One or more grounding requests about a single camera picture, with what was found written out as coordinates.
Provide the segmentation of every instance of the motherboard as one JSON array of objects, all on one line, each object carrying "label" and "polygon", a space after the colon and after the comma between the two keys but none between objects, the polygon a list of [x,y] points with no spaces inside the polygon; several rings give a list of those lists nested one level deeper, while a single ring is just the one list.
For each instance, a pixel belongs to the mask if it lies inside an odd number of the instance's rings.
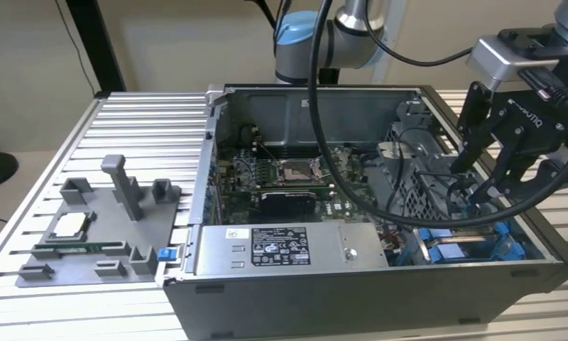
[{"label": "motherboard", "polygon": [[[333,146],[330,152],[357,195],[374,202],[355,148]],[[219,171],[225,224],[373,221],[334,184],[315,147],[283,150],[258,142],[222,159]]]}]

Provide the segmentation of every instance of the beige wall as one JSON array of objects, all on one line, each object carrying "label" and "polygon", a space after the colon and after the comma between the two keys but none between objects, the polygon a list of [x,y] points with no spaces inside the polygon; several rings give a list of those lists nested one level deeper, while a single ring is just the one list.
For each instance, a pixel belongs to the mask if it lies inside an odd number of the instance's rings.
[{"label": "beige wall", "polygon": [[[558,3],[406,1],[397,49],[417,59],[445,56],[501,28],[549,22]],[[298,0],[293,10],[318,9],[319,2]],[[278,0],[269,3],[275,7]],[[337,0],[334,9],[343,3]],[[130,90],[203,91],[214,82],[274,81],[273,32],[249,1],[100,0],[100,6]],[[462,62],[431,70],[394,63],[387,76],[389,83],[441,88],[465,87],[471,79]],[[342,72],[343,83],[370,81],[371,68]],[[90,101],[54,0],[0,0],[0,150],[59,148]]]},{"label": "beige wall", "polygon": [[52,0],[2,0],[0,150],[59,148],[91,98]]},{"label": "beige wall", "polygon": [[[554,22],[554,10],[561,3],[560,0],[406,1],[395,51],[425,61],[471,47],[479,36],[497,34],[503,28],[541,27]],[[395,60],[389,70],[387,83],[430,84],[438,89],[463,89],[478,77],[466,67],[466,58],[439,67],[415,67]]]}]

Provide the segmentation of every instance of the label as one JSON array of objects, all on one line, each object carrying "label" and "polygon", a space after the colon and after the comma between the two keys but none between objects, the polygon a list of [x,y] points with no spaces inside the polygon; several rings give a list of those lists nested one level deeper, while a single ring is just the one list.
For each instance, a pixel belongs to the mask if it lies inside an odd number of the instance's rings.
[{"label": "label", "polygon": [[305,227],[254,229],[254,266],[310,265],[310,243]]},{"label": "label", "polygon": [[226,238],[227,239],[249,239],[250,229],[227,229]]}]

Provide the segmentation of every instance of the black side panel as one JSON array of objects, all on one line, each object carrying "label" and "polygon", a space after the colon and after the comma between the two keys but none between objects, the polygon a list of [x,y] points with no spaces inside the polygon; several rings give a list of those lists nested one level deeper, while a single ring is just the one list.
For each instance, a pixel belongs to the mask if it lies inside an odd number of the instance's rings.
[{"label": "black side panel", "polygon": [[[501,264],[185,281],[165,290],[193,340],[345,334],[487,323],[561,268]],[[198,290],[206,286],[223,291]]]}]

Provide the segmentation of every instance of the green circuit board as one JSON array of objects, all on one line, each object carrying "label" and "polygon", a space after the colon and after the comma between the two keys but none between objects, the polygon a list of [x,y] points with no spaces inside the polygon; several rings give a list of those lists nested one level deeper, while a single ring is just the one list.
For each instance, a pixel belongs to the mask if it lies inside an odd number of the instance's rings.
[{"label": "green circuit board", "polygon": [[[374,202],[359,157],[345,147],[335,147],[331,154],[351,189],[365,200]],[[222,165],[221,206],[225,224],[279,222],[266,220],[262,212],[262,200],[267,195],[278,193],[291,196],[307,195],[313,198],[315,207],[309,207],[313,213],[303,215],[299,222],[367,222],[367,214],[333,183],[323,157],[258,159],[245,153]]]}]

